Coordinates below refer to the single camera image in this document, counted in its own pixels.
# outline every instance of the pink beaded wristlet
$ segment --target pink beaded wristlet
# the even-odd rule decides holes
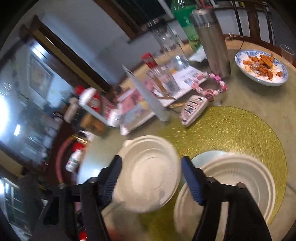
[[[203,90],[199,85],[199,80],[203,78],[212,78],[216,81],[217,84],[220,85],[220,89],[218,90],[212,90],[212,89],[206,89]],[[203,72],[202,74],[197,74],[196,78],[192,78],[193,84],[191,85],[191,88],[194,89],[197,93],[201,94],[205,98],[207,98],[209,101],[213,101],[214,97],[219,95],[222,92],[225,92],[227,90],[227,87],[225,85],[225,82],[221,79],[220,76],[214,75],[213,73],[209,74],[207,72]]]

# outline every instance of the red hose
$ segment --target red hose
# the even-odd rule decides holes
[[[64,183],[63,175],[62,175],[62,157],[66,151],[66,149],[71,145],[73,142],[73,137],[68,137],[64,143],[61,145],[56,158],[56,175],[59,183]]]

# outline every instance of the plastic cup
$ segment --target plastic cup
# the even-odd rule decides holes
[[[294,50],[292,50],[290,47],[284,44],[281,44],[280,47],[281,47],[281,56],[292,64],[295,57]]]

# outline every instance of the stainless steel thermos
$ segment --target stainless steel thermos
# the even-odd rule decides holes
[[[191,20],[200,37],[211,71],[222,79],[230,76],[230,62],[222,30],[212,9],[194,10]]]

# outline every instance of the round table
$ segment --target round table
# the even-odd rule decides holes
[[[226,42],[231,64],[231,76],[226,80],[227,92],[222,96],[222,105],[237,107],[247,110],[265,121],[275,132],[280,140],[287,159],[288,187],[283,199],[281,208],[275,219],[270,224],[269,229],[273,241],[280,241],[288,232],[296,219],[296,68],[289,64],[278,54],[253,43],[233,40]],[[267,53],[273,53],[274,57],[286,65],[289,78],[288,81],[279,87],[268,87],[256,83],[245,76],[234,61],[234,56],[239,50],[255,49]],[[185,53],[190,54],[189,46],[185,46]],[[167,59],[158,59],[158,63],[164,63]],[[190,62],[190,65],[209,71],[208,64],[202,62]],[[145,65],[134,71],[138,78],[145,75],[148,67]],[[123,87],[131,86],[126,80]],[[182,97],[179,102],[186,101],[195,92],[191,91]],[[173,118],[179,118],[179,114],[171,111]],[[87,153],[80,165],[77,183],[83,183],[92,176],[97,176],[100,170],[108,166],[113,156],[121,149],[122,144],[127,139],[133,139],[142,135],[158,135],[170,123],[164,123],[157,118],[152,118],[127,136],[121,136],[118,129],[110,129],[107,135],[95,137],[87,149]],[[164,207],[172,209],[174,199]],[[145,227],[152,218],[159,219],[155,223],[161,223],[162,217],[157,215],[137,215],[120,208],[109,205],[103,210],[103,216],[109,229],[116,229],[119,234],[128,240],[161,240],[162,237],[152,237]],[[163,222],[164,229],[173,229],[173,220]]]

